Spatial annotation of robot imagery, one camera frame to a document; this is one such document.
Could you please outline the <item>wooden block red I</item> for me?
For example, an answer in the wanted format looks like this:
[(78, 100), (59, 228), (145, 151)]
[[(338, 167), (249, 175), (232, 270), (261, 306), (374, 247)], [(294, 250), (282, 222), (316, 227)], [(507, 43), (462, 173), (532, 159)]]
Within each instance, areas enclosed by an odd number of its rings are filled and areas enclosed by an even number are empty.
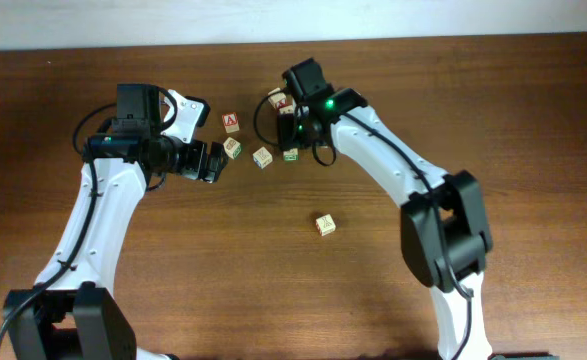
[(330, 214), (317, 218), (315, 224), (321, 236), (326, 236), (336, 230), (336, 224)]

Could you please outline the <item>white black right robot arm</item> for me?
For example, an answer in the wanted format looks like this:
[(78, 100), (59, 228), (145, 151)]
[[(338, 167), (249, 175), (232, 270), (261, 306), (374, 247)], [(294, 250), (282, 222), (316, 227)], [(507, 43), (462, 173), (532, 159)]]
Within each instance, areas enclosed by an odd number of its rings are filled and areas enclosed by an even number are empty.
[(309, 58), (282, 74), (295, 123), (283, 148), (327, 145), (361, 166), (400, 210), (402, 257), (431, 295), (443, 359), (487, 359), (481, 288), (493, 241), (478, 180), (450, 174), (411, 150), (351, 88), (336, 90)]

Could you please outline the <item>wooden block green R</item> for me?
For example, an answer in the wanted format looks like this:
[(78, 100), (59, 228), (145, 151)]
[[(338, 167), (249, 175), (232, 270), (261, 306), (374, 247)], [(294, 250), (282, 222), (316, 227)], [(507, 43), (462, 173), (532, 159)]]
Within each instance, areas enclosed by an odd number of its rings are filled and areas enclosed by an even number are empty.
[(299, 150), (292, 148), (283, 152), (283, 159), (286, 162), (297, 161), (299, 159)]

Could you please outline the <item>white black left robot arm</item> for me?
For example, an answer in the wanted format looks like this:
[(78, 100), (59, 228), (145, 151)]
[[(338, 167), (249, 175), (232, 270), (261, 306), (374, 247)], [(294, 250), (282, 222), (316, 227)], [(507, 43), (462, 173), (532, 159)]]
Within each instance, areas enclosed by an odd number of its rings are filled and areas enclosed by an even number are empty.
[(210, 112), (203, 99), (120, 84), (112, 106), (115, 115), (74, 146), (83, 161), (81, 183), (53, 256), (32, 288), (6, 297), (0, 347), (8, 337), (19, 359), (160, 356), (138, 345), (113, 296), (127, 228), (141, 199), (168, 175), (214, 183), (228, 156), (222, 144), (194, 137)]

